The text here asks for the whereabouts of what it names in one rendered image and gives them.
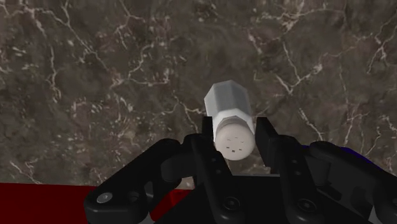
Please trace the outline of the white salt shaker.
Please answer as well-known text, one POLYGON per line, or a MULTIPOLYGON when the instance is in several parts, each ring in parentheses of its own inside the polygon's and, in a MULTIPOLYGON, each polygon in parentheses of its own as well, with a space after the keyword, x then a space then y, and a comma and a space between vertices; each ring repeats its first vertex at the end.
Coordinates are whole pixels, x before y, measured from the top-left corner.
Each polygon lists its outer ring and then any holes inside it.
POLYGON ((254 123, 247 90, 233 80, 215 83, 204 97, 212 118, 215 148, 227 160, 242 160, 254 150, 254 123))

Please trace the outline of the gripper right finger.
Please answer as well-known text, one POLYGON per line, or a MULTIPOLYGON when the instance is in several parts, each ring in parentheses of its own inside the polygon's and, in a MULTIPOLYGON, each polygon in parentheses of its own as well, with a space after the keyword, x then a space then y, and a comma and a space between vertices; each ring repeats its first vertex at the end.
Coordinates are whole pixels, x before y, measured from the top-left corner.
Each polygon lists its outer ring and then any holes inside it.
POLYGON ((354 150, 328 141, 308 146, 256 119, 264 164, 279 175, 288 224, 397 224, 397 177, 354 150))

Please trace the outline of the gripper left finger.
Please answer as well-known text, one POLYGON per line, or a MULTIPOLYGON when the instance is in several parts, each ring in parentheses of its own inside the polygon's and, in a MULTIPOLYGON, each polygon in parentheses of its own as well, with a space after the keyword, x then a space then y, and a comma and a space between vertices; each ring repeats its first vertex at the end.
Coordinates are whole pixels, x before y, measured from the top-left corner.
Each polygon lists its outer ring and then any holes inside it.
POLYGON ((161 139, 84 200, 88 224, 245 224, 244 200, 213 143, 212 118, 161 139))

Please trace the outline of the dark blue object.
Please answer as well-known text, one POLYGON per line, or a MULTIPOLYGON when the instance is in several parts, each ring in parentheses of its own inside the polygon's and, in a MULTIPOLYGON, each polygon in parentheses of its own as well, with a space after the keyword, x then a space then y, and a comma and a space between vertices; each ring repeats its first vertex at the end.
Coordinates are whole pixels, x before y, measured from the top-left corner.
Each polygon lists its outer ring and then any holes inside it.
POLYGON ((310 145, 303 145, 308 155, 328 162, 346 162, 360 169, 379 169, 371 160, 362 154, 346 147, 337 146, 327 141, 316 141, 310 145))

